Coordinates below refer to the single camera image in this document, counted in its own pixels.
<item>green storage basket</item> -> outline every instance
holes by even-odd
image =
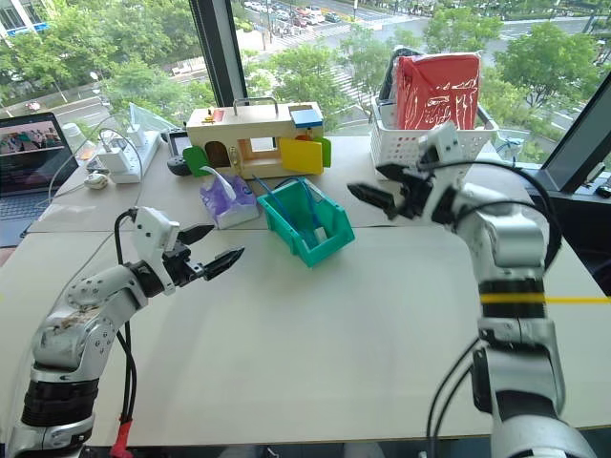
[[[275,198],[269,194],[257,198],[265,211],[267,228],[278,233],[290,247],[291,254],[299,256],[308,267],[312,267],[354,240],[354,233],[344,208],[325,196],[307,179],[298,178],[272,191],[272,194]],[[327,236],[327,239],[320,243],[316,243],[312,208]],[[288,212],[296,228],[283,217],[284,212]]]

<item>white mouse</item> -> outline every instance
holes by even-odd
[[[85,181],[83,181],[83,184],[91,189],[102,189],[108,184],[108,177],[106,177],[104,174],[93,172],[92,174],[87,175]]]

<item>yellow tape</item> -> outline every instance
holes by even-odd
[[[505,302],[535,302],[535,303],[611,303],[611,297],[571,297],[571,296],[545,296],[541,293],[490,293],[480,294],[481,303],[505,303]]]

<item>laptop screen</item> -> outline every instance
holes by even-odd
[[[72,155],[53,113],[0,119],[0,196],[47,190],[55,172]],[[72,157],[53,188],[77,167]]]

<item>blue block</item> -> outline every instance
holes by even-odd
[[[323,120],[318,114],[312,110],[293,110],[290,112],[290,117],[293,118],[295,127],[307,128],[307,127],[318,127],[323,125]]]

